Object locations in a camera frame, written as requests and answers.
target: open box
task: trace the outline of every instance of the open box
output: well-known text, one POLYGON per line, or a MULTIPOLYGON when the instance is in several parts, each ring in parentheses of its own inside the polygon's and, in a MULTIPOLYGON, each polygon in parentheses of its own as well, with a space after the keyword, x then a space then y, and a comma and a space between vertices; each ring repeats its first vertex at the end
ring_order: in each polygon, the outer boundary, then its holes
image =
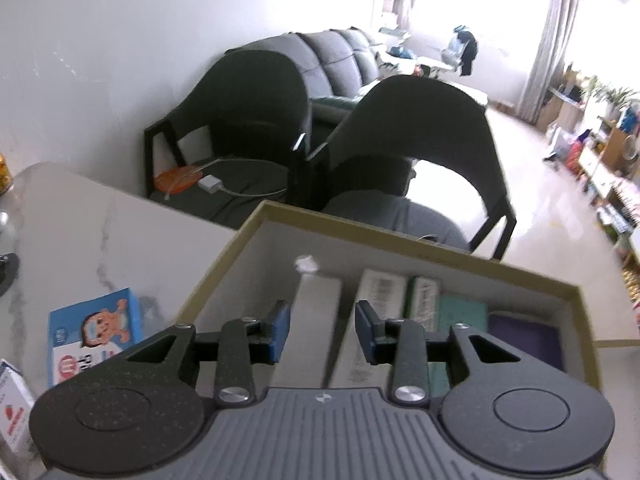
MULTIPOLYGON (((229 242, 178 320, 195 322, 203 332, 219 330, 238 317, 266 316, 277 300, 292 302, 300 281, 294 261, 308 254, 318 261, 322 274, 343 280, 339 313, 330 324, 334 330, 326 334, 333 345, 325 362, 324 384, 362 271, 372 268, 436 278, 443 292, 485 303, 490 312, 529 314, 551 322, 559 329, 567 373, 600 388, 590 323, 578 287, 430 242, 270 202, 264 202, 229 242)), ((335 317, 335 312, 328 316, 335 317)), ((270 370, 257 372, 254 367, 254 374, 266 374, 256 377, 258 390, 268 384, 270 370)))

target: potted plant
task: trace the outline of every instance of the potted plant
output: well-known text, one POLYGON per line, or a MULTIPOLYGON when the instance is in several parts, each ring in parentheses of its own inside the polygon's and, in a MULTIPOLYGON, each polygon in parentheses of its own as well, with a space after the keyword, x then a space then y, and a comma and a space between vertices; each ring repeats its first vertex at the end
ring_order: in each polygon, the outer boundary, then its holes
POLYGON ((598 102, 606 101, 607 110, 605 112, 605 118, 609 121, 617 123, 622 115, 622 108, 631 102, 634 95, 638 94, 635 90, 629 87, 612 88, 610 86, 603 86, 596 89, 594 95, 598 102))

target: white charger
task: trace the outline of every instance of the white charger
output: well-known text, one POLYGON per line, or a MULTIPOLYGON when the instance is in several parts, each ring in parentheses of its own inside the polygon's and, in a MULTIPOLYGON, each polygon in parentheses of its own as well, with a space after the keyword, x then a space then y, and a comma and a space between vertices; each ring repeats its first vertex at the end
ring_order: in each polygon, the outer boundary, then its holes
POLYGON ((214 194, 222 186, 222 181, 213 175, 207 175, 198 181, 198 186, 207 193, 214 194))

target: cartoon character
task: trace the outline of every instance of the cartoon character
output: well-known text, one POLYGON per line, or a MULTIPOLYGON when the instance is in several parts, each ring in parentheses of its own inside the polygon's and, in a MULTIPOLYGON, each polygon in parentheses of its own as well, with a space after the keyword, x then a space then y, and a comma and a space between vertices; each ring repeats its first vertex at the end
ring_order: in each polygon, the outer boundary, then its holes
POLYGON ((82 346, 94 347, 108 343, 114 336, 120 336, 120 342, 129 341, 129 318, 127 300, 118 300, 116 312, 104 308, 84 318, 80 326, 82 346))

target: metal screw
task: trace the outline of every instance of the metal screw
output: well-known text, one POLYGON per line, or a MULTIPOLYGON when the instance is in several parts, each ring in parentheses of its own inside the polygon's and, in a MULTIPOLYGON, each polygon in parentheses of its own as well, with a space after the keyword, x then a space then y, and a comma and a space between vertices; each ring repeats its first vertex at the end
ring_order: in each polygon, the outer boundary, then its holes
POLYGON ((402 402, 420 402, 427 396, 427 393, 419 386, 400 386, 394 395, 402 402))
POLYGON ((228 388, 222 388, 218 397, 223 402, 235 404, 249 400, 249 392, 242 386, 229 386, 228 388))

